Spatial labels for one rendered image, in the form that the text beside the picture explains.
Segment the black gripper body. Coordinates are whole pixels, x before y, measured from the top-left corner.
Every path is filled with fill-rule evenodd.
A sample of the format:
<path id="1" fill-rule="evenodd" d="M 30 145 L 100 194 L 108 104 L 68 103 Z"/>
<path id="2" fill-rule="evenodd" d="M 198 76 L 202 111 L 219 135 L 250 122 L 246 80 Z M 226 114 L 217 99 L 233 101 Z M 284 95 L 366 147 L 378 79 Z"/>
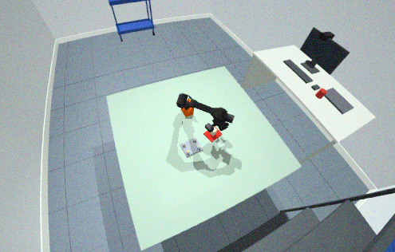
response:
<path id="1" fill-rule="evenodd" d="M 215 119 L 215 117 L 213 117 L 213 118 L 214 118 L 214 119 L 212 120 L 212 121 L 213 121 L 213 124 L 208 123 L 208 124 L 205 125 L 205 128 L 206 128 L 209 132 L 212 132 L 212 131 L 214 130 L 214 127 L 216 126 L 217 123 L 222 122 L 221 120 Z"/>

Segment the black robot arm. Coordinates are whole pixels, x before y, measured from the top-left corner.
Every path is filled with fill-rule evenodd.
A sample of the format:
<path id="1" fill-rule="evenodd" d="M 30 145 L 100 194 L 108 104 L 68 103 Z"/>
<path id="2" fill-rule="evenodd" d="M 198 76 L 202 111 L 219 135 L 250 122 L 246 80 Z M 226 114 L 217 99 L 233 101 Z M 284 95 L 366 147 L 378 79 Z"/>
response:
<path id="1" fill-rule="evenodd" d="M 188 97 L 191 99 L 190 102 L 187 101 Z M 185 93 L 179 94 L 176 105 L 179 108 L 185 108 L 185 110 L 187 110 L 189 108 L 197 108 L 197 109 L 202 110 L 204 112 L 210 113 L 211 116 L 215 117 L 215 119 L 222 121 L 222 122 L 219 122 L 216 124 L 216 126 L 219 127 L 220 131 L 227 129 L 229 126 L 229 123 L 233 123 L 233 120 L 235 118 L 234 115 L 227 113 L 228 111 L 225 108 L 222 108 L 222 107 L 212 108 L 210 106 L 207 106 L 205 104 L 198 102 L 197 100 L 192 99 L 188 94 L 185 94 Z M 227 123 L 224 121 L 226 121 Z"/>

